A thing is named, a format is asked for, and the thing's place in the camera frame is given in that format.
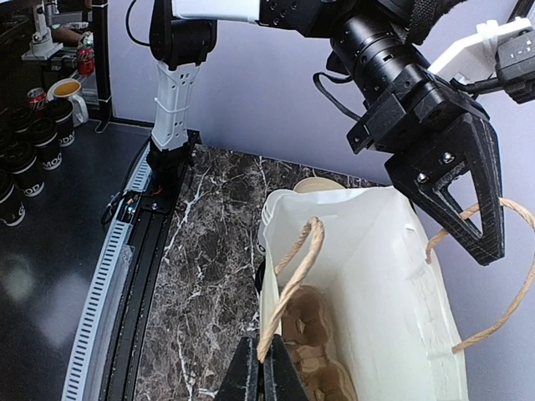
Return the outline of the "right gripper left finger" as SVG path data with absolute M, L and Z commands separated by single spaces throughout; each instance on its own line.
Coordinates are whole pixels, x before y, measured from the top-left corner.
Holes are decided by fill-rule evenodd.
M 217 392 L 218 401 L 259 400 L 258 340 L 242 337 Z

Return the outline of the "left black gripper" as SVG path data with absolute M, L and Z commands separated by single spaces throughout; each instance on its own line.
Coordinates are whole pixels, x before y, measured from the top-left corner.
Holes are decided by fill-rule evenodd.
M 394 187 L 482 266 L 505 255 L 497 133 L 482 107 L 427 69 L 379 16 L 350 16 L 331 45 L 367 103 L 348 138 L 391 153 Z

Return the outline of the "brown paper bag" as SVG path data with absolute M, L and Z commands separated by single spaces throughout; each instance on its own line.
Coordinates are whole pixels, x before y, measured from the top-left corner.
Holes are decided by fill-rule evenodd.
M 391 187 L 280 197 L 264 231 L 264 363 L 298 289 L 321 292 L 356 400 L 466 400 L 464 351 L 441 267 L 409 201 Z

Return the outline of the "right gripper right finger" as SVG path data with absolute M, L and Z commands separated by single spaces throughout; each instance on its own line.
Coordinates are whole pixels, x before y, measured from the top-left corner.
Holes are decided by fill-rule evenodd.
M 283 339 L 273 337 L 263 363 L 263 396 L 267 401 L 308 401 Z

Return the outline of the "stack of white paper cups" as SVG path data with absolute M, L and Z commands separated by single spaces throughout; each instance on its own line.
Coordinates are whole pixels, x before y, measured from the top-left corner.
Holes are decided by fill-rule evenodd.
M 280 197 L 293 193 L 294 191 L 289 189 L 274 190 L 267 196 L 267 199 L 263 204 L 261 210 L 261 220 L 257 231 L 257 249 L 263 256 L 266 254 L 266 238 L 264 231 L 269 221 L 272 219 L 275 204 Z

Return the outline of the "cardboard two-cup carrier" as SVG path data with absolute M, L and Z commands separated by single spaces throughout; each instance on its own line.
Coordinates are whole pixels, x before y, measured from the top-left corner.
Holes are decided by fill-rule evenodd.
M 333 323 L 321 292 L 310 286 L 296 291 L 282 317 L 282 337 L 308 399 L 358 398 L 337 359 Z

